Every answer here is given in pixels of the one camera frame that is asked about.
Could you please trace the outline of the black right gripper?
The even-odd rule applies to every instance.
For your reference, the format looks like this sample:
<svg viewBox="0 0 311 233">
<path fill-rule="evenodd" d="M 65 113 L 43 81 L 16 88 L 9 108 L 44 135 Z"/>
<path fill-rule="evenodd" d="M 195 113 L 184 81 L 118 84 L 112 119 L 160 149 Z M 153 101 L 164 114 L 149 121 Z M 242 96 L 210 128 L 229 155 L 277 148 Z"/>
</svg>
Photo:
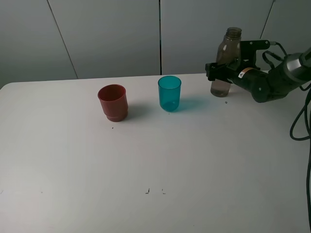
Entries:
<svg viewBox="0 0 311 233">
<path fill-rule="evenodd" d="M 249 92 L 257 78 L 262 76 L 262 71 L 248 60 L 236 60 L 229 65 L 209 63 L 205 65 L 205 71 L 209 81 L 230 81 Z"/>
</svg>

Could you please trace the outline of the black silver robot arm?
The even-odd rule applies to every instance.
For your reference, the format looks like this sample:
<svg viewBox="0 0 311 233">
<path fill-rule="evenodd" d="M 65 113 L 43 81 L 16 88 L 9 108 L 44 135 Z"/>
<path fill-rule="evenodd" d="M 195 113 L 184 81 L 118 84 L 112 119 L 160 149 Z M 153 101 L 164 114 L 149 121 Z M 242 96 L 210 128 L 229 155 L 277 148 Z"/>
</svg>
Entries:
<svg viewBox="0 0 311 233">
<path fill-rule="evenodd" d="M 262 56 L 271 67 L 268 72 L 238 60 L 223 65 L 210 63 L 205 67 L 208 80 L 233 83 L 250 92 L 258 103 L 282 99 L 311 80 L 310 49 L 284 57 L 267 50 Z"/>
</svg>

